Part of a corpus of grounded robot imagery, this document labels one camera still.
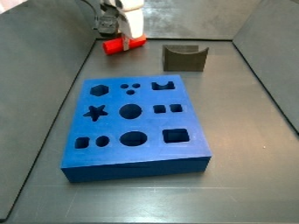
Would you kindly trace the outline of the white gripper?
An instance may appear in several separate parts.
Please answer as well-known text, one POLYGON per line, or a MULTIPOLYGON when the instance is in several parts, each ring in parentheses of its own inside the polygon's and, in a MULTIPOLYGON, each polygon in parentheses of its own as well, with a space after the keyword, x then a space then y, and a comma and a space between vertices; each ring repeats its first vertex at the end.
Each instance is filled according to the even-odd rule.
POLYGON ((118 33, 122 33, 123 50, 128 51, 130 39, 136 39, 144 34, 144 0, 100 0, 100 10, 103 5, 115 7, 119 12, 118 33))

